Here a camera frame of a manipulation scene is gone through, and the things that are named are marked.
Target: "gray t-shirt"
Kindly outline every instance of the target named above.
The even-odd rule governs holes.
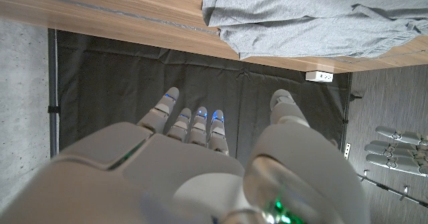
[[[428,0],[203,0],[203,17],[241,59],[375,57],[428,34]]]

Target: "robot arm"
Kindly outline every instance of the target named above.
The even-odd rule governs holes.
[[[428,140],[415,132],[396,131],[379,126],[376,132],[404,143],[372,141],[365,146],[370,163],[396,171],[428,177]]]
[[[272,124],[246,169],[228,155],[221,110],[207,131],[207,109],[191,125],[185,108],[162,135],[178,97],[171,88],[137,125],[113,124],[63,150],[0,223],[369,222],[353,168],[289,92],[274,93]]]

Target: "wooden table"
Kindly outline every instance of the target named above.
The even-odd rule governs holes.
[[[88,35],[231,60],[238,55],[202,19],[202,0],[0,0],[0,16]],[[428,36],[377,58],[251,57],[245,62],[300,71],[355,72],[428,64]]]

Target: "white plastic casing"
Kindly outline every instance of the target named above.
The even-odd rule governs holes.
[[[314,82],[333,82],[333,74],[321,71],[306,72],[306,80]]]

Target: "robotic finger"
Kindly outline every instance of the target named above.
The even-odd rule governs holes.
[[[221,110],[216,110],[211,119],[211,129],[209,131],[208,147],[211,150],[229,155],[227,147],[224,114]]]
[[[207,147],[207,109],[199,107],[190,130],[189,143]]]
[[[395,130],[385,126],[378,126],[376,132],[404,143],[428,145],[428,140],[419,133]]]
[[[175,124],[168,131],[167,136],[184,142],[191,116],[192,112],[188,108],[181,110],[179,117],[177,117]]]
[[[374,140],[370,144],[366,145],[364,150],[373,154],[384,155],[386,157],[414,158],[419,154],[417,146],[414,144],[397,144],[378,140]]]
[[[391,158],[377,154],[368,154],[366,160],[385,168],[428,177],[428,162],[424,158]]]
[[[270,100],[271,124],[283,124],[287,121],[298,122],[309,127],[308,121],[287,90],[276,90]]]
[[[169,115],[173,111],[175,102],[179,98],[179,89],[170,88],[139,122],[138,126],[145,127],[155,133],[162,133]]]

